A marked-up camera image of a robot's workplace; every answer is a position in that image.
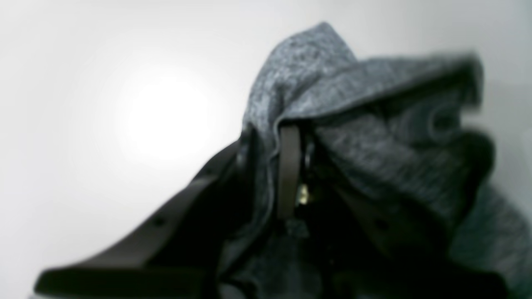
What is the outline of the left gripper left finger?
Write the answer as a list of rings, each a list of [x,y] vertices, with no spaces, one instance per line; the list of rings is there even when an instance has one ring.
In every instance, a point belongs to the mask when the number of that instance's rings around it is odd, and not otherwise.
[[[281,220],[288,220],[294,216],[300,184],[302,150],[298,126],[281,127],[280,142],[277,217]]]

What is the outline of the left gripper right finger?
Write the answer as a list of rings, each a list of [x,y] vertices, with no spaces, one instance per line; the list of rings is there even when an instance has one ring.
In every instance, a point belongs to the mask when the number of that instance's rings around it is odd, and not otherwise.
[[[308,206],[314,201],[312,192],[315,184],[314,165],[317,155],[317,146],[311,134],[305,133],[302,141],[302,159],[298,181],[298,208]]]

